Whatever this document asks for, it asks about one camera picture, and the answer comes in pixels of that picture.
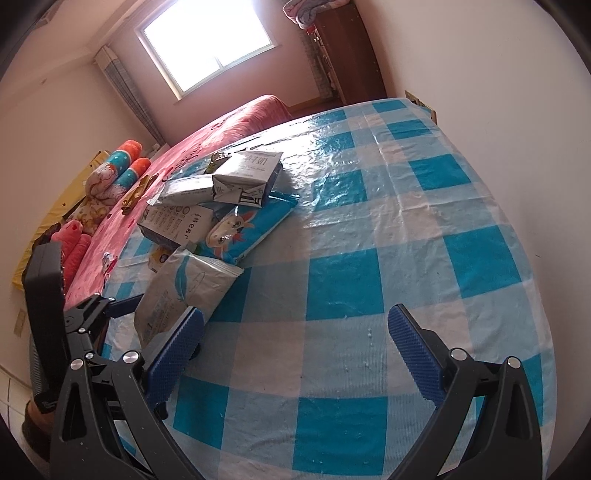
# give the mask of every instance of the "window frame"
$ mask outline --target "window frame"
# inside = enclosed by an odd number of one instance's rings
[[[177,100],[182,100],[189,93],[195,91],[196,89],[198,89],[199,87],[201,87],[205,83],[207,83],[210,80],[214,79],[218,75],[221,75],[222,73],[230,70],[232,67],[235,67],[236,65],[242,63],[243,61],[250,60],[251,58],[254,58],[254,57],[258,56],[261,53],[265,53],[266,51],[272,50],[273,48],[276,48],[276,47],[279,47],[280,46],[276,42],[276,40],[273,37],[273,35],[271,35],[271,33],[265,27],[265,25],[263,25],[263,22],[261,21],[260,17],[258,16],[258,14],[255,11],[255,14],[259,18],[259,21],[261,22],[261,26],[263,27],[263,30],[267,34],[267,37],[269,38],[269,42],[270,43],[268,45],[264,46],[264,47],[261,47],[261,48],[255,50],[255,51],[252,51],[252,52],[248,53],[247,55],[244,55],[243,57],[240,57],[239,59],[237,59],[237,60],[229,63],[226,66],[222,65],[222,63],[219,61],[219,59],[214,56],[214,59],[216,60],[218,66],[220,67],[219,70],[216,70],[211,75],[209,75],[209,76],[205,77],[204,79],[200,80],[199,82],[197,82],[195,85],[193,85],[188,90],[183,91],[183,89],[178,85],[177,81],[174,79],[174,75],[172,74],[172,72],[170,72],[170,70],[168,69],[168,67],[164,63],[164,60],[158,54],[158,51],[151,44],[150,39],[148,38],[148,36],[145,34],[145,31],[144,31],[154,20],[156,20],[156,18],[158,18],[160,15],[162,15],[166,10],[168,10],[171,6],[173,6],[177,1],[178,0],[167,0],[167,1],[165,1],[157,9],[153,10],[153,12],[150,13],[145,18],[145,20],[143,20],[142,22],[140,22],[140,24],[137,27],[135,27],[135,29],[134,29],[135,34],[138,37],[140,43],[143,45],[143,47],[145,48],[146,52],[150,56],[151,60],[156,65],[156,68],[160,72],[160,75],[162,75],[162,77],[164,78],[164,80],[166,81],[166,83],[168,84],[168,86],[170,87],[170,89],[173,91],[174,96],[177,98]]]

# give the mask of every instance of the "electrical outlet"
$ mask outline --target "electrical outlet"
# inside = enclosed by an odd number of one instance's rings
[[[26,319],[27,319],[27,312],[25,312],[23,309],[20,309],[18,311],[17,322],[14,324],[14,330],[13,330],[13,333],[19,338],[22,335],[22,329],[25,326]]]
[[[426,108],[427,110],[429,110],[431,112],[431,120],[433,120],[433,123],[435,125],[437,125],[437,112],[435,110],[433,110],[430,106],[428,106],[425,103],[422,103],[421,100],[418,99],[418,97],[416,95],[413,95],[412,93],[410,93],[408,90],[404,91],[404,94],[406,95],[406,98],[408,98],[412,103],[414,103],[415,105],[418,106],[422,106],[423,108]]]

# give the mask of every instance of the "bedroom ceiling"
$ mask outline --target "bedroom ceiling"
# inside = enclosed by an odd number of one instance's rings
[[[0,82],[9,108],[49,77],[92,61],[98,49],[144,0],[64,0],[51,21],[25,40]]]

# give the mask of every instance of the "wooden floor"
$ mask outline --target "wooden floor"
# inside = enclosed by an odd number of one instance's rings
[[[301,103],[299,105],[289,107],[288,110],[290,111],[290,114],[293,118],[302,118],[303,116],[326,112],[327,110],[332,110],[333,108],[339,108],[341,106],[343,106],[343,102],[341,102],[341,100],[336,97],[324,101],[318,101],[316,103],[312,102],[308,105]]]

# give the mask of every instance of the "sunlight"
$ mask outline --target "sunlight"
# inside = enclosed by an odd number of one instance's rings
[[[250,0],[179,0],[144,33],[183,92],[271,45]]]

